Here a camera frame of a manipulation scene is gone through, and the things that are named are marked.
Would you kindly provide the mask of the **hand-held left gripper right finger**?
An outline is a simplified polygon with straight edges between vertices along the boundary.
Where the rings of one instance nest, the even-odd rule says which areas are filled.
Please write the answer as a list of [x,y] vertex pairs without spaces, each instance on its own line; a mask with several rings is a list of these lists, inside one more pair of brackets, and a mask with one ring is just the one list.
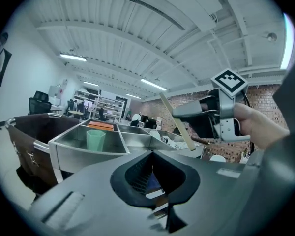
[[241,236],[244,164],[153,152],[154,172],[168,194],[167,226],[153,236]]

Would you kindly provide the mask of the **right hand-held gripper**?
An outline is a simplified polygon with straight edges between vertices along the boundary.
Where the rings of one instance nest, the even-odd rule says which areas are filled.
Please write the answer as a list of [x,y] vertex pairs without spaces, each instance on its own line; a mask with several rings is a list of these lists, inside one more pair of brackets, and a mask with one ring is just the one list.
[[239,74],[227,68],[211,78],[213,89],[209,96],[178,106],[172,110],[175,118],[190,118],[189,125],[200,138],[214,138],[209,118],[195,118],[214,115],[214,130],[225,142],[250,140],[241,134],[240,123],[234,115],[235,103],[247,103],[248,82]]

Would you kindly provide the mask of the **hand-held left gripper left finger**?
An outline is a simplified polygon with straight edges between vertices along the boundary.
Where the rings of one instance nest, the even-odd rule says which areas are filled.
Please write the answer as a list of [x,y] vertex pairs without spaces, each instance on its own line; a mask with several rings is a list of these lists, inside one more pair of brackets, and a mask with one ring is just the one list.
[[29,214],[62,236],[167,236],[151,209],[128,205],[110,184],[117,167],[141,155],[127,154],[79,170],[36,200]]

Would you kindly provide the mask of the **beige stick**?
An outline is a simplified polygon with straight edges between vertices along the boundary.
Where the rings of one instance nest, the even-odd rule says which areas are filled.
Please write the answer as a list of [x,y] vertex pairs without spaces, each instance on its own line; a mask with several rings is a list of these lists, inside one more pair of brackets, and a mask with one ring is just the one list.
[[184,141],[186,142],[186,145],[188,146],[190,151],[194,151],[196,148],[194,146],[194,143],[191,139],[191,137],[189,136],[184,124],[182,123],[182,121],[178,118],[173,117],[172,115],[172,106],[170,105],[168,99],[166,98],[166,96],[163,93],[160,93],[160,98],[163,101],[165,107],[167,108],[167,110],[169,111],[173,121],[175,122],[178,130],[180,131],[181,136],[183,137]]

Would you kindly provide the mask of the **stainless steel service cart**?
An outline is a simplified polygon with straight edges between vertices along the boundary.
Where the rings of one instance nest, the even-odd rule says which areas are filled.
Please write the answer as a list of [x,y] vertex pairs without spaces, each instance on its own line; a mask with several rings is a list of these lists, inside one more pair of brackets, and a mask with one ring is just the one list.
[[87,149],[86,132],[91,130],[87,124],[91,120],[79,121],[72,128],[54,137],[48,142],[53,170],[58,184],[82,168],[115,159],[136,152],[165,150],[199,158],[204,153],[204,142],[195,141],[195,150],[189,151],[183,138],[164,130],[158,130],[161,136],[168,136],[172,143],[166,144],[150,135],[152,129],[113,124],[114,131],[106,130],[103,151]]

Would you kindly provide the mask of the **pale paper bag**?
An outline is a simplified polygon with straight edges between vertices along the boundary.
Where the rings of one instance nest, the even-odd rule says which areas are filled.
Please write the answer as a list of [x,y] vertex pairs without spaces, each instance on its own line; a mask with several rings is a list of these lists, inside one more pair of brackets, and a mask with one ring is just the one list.
[[153,136],[156,139],[161,141],[161,135],[159,134],[159,132],[156,129],[152,129],[149,133],[151,136]]

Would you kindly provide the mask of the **green hexagonal cup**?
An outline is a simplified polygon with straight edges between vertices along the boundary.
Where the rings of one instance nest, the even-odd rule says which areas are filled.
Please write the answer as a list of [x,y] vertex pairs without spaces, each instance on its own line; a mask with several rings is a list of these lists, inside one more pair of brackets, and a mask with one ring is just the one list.
[[106,133],[101,130],[87,131],[87,149],[91,151],[103,151],[105,136]]

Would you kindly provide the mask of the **orange box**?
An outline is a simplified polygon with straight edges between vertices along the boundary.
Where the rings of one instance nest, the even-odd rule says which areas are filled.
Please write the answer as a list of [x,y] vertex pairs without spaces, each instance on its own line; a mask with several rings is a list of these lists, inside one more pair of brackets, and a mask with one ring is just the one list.
[[114,126],[106,122],[90,121],[87,124],[87,126],[91,128],[101,129],[101,130],[114,131]]

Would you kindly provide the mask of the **person's right forearm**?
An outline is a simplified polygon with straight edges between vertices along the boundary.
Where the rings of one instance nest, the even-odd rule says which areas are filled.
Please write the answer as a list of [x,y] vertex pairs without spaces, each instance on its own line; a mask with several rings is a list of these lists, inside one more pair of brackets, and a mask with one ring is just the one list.
[[268,118],[261,120],[256,130],[254,143],[261,149],[266,149],[277,140],[290,135],[289,129],[283,128]]

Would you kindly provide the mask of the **brown bin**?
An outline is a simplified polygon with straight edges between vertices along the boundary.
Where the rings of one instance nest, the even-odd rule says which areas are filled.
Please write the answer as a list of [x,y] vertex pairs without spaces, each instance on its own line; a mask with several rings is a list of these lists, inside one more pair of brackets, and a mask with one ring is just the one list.
[[78,123],[78,119],[53,113],[20,116],[6,122],[20,161],[17,175],[35,194],[42,195],[58,183],[48,142]]

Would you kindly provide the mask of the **person's right hand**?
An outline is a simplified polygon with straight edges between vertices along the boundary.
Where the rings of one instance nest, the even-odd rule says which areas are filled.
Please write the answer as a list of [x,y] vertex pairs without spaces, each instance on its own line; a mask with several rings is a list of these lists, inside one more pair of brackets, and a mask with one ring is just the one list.
[[250,140],[257,144],[259,138],[259,127],[262,123],[262,113],[241,103],[234,105],[234,117],[240,123],[243,135],[249,135]]

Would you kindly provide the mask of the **white storage shelf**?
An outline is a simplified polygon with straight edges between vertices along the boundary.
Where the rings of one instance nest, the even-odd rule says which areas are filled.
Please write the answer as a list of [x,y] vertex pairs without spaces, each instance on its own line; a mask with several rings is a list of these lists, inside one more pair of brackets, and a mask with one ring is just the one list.
[[99,102],[99,95],[97,92],[91,93],[86,90],[76,90],[73,95],[73,100],[77,101],[77,105],[83,104],[86,115],[91,118]]
[[99,120],[119,123],[124,107],[125,101],[112,100],[99,96],[95,104],[93,117]]

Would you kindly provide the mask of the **round wooden side table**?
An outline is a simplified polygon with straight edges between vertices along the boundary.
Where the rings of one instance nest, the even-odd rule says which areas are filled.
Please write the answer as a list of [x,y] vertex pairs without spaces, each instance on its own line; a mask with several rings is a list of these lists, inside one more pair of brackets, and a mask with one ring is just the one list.
[[82,112],[74,111],[74,110],[69,110],[68,113],[70,116],[73,116],[76,119],[80,119],[84,115]]

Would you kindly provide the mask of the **white wall poster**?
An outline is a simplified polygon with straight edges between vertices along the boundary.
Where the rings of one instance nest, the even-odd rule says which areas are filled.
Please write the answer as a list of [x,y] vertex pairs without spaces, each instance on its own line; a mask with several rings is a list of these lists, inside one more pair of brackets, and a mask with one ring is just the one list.
[[63,79],[62,84],[61,84],[61,99],[62,100],[65,98],[65,91],[66,91],[67,84],[68,84],[68,79],[67,78]]

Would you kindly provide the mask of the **black wall panel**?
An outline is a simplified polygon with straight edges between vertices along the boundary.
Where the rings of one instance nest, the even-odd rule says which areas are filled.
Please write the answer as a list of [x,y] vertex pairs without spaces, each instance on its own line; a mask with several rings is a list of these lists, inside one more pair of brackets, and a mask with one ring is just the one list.
[[12,57],[12,54],[7,51],[5,48],[2,48],[0,50],[0,87],[3,82],[4,74],[6,72],[6,69],[8,67],[8,63]]

